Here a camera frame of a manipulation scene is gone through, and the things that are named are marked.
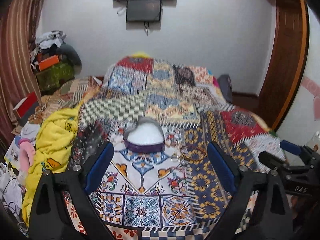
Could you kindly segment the purple heart-shaped jewelry box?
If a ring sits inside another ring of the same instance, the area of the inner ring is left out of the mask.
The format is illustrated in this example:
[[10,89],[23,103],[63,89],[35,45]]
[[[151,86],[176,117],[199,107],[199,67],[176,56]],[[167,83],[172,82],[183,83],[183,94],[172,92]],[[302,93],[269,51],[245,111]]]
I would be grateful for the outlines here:
[[165,137],[158,122],[142,117],[123,134],[125,147],[135,153],[157,153],[165,149]]

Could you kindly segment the wooden door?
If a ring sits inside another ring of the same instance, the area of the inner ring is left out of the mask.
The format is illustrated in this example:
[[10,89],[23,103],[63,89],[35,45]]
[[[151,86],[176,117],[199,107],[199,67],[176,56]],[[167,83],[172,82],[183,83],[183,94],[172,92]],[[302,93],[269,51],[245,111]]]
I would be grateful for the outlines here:
[[274,0],[276,27],[257,114],[277,130],[303,77],[309,49],[309,13],[305,0]]

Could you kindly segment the dark grey bag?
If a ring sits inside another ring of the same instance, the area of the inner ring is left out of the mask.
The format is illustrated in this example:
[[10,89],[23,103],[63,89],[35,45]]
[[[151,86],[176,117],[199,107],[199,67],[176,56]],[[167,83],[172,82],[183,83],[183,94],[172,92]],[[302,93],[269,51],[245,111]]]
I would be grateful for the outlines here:
[[218,79],[218,84],[220,86],[221,93],[223,94],[223,97],[228,103],[233,102],[233,89],[232,89],[232,82],[231,78],[228,74],[221,75]]

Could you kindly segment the yellow cartoon blanket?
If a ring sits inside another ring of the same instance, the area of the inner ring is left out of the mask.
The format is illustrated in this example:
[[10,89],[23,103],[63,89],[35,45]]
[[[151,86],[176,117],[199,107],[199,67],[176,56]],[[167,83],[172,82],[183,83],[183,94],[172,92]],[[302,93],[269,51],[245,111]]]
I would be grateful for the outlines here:
[[30,223],[30,213],[40,177],[45,170],[60,173],[66,170],[73,141],[78,132],[80,105],[55,111],[42,123],[36,136],[33,165],[25,179],[22,218]]

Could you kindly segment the red and white box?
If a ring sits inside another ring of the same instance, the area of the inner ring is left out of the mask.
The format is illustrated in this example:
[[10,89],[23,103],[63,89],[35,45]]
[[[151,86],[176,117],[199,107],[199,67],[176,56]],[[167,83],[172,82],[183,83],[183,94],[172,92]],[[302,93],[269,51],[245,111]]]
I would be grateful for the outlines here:
[[29,117],[34,114],[36,107],[39,106],[39,102],[35,92],[28,94],[25,98],[13,108],[13,113],[16,116],[18,124],[24,126]]

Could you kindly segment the colourful patchwork bedspread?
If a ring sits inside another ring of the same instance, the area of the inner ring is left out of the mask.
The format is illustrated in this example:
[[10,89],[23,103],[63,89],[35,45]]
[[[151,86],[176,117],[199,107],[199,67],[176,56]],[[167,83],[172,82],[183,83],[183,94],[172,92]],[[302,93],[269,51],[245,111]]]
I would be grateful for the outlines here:
[[63,173],[44,172],[32,239],[287,239],[287,201],[256,114],[199,67],[127,58],[79,112]]

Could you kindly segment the striped brown pillow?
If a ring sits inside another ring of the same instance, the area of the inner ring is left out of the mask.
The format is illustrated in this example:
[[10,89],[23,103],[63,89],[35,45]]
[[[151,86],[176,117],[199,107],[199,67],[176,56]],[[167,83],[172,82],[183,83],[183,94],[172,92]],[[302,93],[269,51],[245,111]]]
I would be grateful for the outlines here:
[[80,101],[89,90],[95,90],[102,85],[102,81],[95,76],[73,79],[63,84],[58,94],[68,96],[74,102]]

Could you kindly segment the green patterned storage box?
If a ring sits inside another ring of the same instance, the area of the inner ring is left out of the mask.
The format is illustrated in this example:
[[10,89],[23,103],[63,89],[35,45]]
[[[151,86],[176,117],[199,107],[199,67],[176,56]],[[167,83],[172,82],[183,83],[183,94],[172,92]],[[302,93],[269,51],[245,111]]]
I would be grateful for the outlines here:
[[42,93],[52,92],[74,79],[74,68],[67,62],[59,62],[36,73],[36,78]]

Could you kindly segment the orange box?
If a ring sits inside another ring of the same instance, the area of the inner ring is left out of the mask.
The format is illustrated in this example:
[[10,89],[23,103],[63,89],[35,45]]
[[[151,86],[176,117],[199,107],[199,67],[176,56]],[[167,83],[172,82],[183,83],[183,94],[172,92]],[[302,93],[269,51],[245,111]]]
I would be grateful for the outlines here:
[[45,69],[47,69],[47,68],[49,68],[49,67],[51,67],[51,66],[53,66],[53,65],[55,65],[57,63],[59,63],[59,62],[60,62],[59,56],[58,55],[53,55],[53,56],[48,57],[48,58],[42,60],[41,62],[39,62],[37,70],[39,72],[41,72],[41,71],[43,71],[43,70],[45,70]]

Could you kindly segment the pile of grey-white clothes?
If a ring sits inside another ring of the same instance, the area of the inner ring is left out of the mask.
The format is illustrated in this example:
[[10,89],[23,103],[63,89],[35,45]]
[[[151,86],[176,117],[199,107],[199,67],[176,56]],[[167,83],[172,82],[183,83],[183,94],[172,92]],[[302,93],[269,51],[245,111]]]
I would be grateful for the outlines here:
[[64,39],[66,37],[67,35],[63,31],[54,30],[37,37],[35,44],[42,50],[49,49],[54,44],[57,47],[61,47],[65,43]]

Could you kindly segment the striped red-brown curtain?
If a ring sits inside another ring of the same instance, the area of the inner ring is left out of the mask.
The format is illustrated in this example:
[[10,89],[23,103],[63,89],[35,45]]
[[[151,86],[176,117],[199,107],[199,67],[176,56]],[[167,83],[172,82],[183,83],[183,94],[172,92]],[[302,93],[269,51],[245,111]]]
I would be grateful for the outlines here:
[[18,121],[13,107],[34,92],[41,97],[31,70],[30,53],[44,0],[12,0],[1,18],[1,146],[8,148]]

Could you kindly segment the small black wall panel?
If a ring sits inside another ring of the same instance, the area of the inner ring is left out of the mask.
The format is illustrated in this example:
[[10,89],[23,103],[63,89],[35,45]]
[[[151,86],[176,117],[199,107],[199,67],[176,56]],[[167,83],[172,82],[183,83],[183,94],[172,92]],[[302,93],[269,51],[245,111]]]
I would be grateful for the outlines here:
[[128,0],[126,22],[160,22],[162,15],[161,0]]

